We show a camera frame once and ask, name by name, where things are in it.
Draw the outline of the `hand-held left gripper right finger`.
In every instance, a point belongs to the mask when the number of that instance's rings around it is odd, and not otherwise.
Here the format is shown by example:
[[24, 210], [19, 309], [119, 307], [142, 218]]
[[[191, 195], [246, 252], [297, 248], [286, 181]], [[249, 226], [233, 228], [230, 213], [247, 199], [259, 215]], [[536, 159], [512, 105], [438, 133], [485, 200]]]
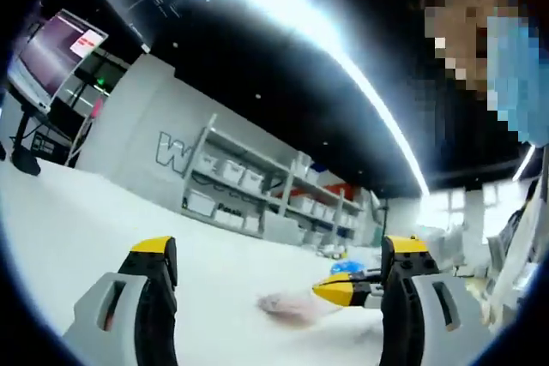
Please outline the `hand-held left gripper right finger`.
[[469, 365], [492, 340], [464, 279], [416, 237], [382, 241], [382, 365]]

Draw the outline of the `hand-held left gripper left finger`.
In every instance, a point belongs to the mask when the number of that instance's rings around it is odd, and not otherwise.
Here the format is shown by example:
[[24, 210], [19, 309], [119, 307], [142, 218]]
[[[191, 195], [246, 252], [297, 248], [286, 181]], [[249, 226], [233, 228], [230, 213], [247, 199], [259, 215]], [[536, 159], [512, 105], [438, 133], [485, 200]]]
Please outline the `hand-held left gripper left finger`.
[[141, 241], [75, 303], [63, 339], [84, 365], [176, 365], [177, 285], [176, 239]]

